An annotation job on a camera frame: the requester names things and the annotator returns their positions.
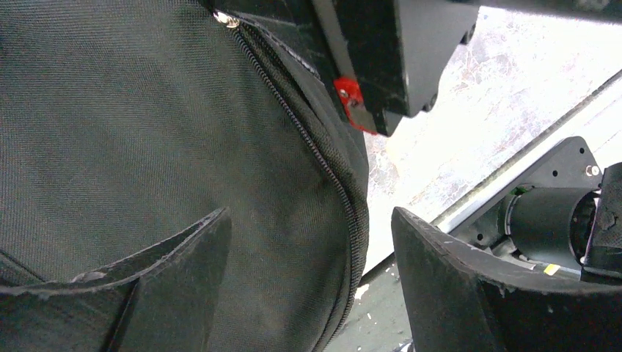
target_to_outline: white floor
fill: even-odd
[[[473,41],[458,47],[442,76],[435,109],[404,119],[390,139],[367,139],[365,270],[393,252],[393,207],[435,224],[464,213],[457,204],[478,198],[475,186],[622,69],[622,52],[611,45],[619,37],[622,26],[482,8]],[[622,82],[555,138],[583,136],[601,166],[622,161],[619,114]]]

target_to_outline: red clip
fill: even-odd
[[[350,125],[357,130],[376,135],[377,133],[375,131],[369,131],[365,127],[354,122],[350,115],[350,108],[352,106],[363,105],[363,94],[361,93],[359,84],[353,79],[342,77],[334,80],[334,87],[337,89],[337,94],[345,109],[345,115],[348,117],[348,120],[350,120]]]

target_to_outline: black nylon fabric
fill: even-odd
[[[186,1],[4,1],[0,249],[68,280],[227,206],[233,238],[208,350],[309,351],[351,275],[351,232],[334,185],[228,31]],[[339,143],[356,159],[335,174],[365,237],[362,137]]]
[[[350,256],[347,257],[346,263],[351,275],[344,277],[342,295],[337,297],[335,302],[332,319],[329,320],[325,329],[327,334],[319,342],[320,345],[325,345],[326,341],[332,338],[331,331],[335,331],[340,327],[340,324],[345,322],[341,317],[350,312],[351,304],[354,302],[354,294],[365,267],[369,226],[363,219],[367,219],[368,214],[365,198],[356,195],[362,193],[357,181],[367,179],[366,174],[360,173],[362,170],[367,172],[367,164],[365,167],[362,165],[351,167],[357,162],[366,161],[366,158],[357,157],[357,155],[361,155],[357,153],[362,152],[365,155],[364,149],[360,150],[353,147],[365,146],[365,141],[362,134],[353,128],[335,128],[334,121],[339,120],[339,117],[330,103],[326,90],[323,87],[319,89],[319,86],[322,85],[321,82],[275,44],[274,41],[270,40],[265,42],[267,48],[255,49],[262,57],[266,56],[263,60],[265,73],[271,77],[279,95],[284,97],[288,108],[296,115],[295,122],[302,125],[304,130],[314,132],[309,133],[307,139],[311,141],[308,143],[317,148],[322,155],[320,162],[326,163],[331,170],[330,172],[340,173],[339,184],[342,187],[338,191],[342,191],[348,198],[349,207],[346,209],[346,214],[351,212],[353,215],[352,220],[348,222],[351,236],[348,244]],[[304,97],[300,96],[298,91],[302,91]]]

